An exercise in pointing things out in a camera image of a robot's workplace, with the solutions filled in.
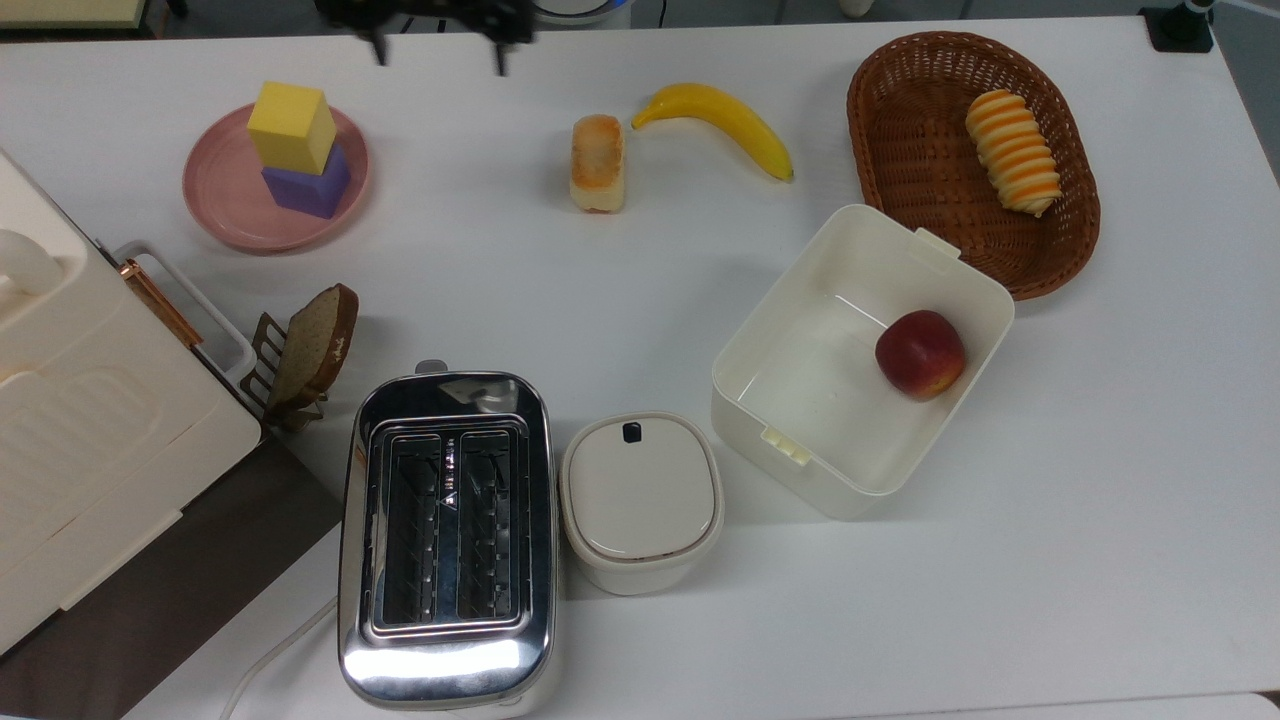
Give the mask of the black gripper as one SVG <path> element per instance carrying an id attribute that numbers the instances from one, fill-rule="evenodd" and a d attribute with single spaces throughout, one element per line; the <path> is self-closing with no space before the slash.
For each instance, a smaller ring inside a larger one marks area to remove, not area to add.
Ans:
<path id="1" fill-rule="evenodd" d="M 389 49 L 384 27 L 397 15 L 457 20 L 493 42 L 495 73 L 508 76 L 512 44 L 530 44 L 535 35 L 530 1 L 316 1 L 320 14 L 367 40 L 378 65 L 387 67 Z"/>

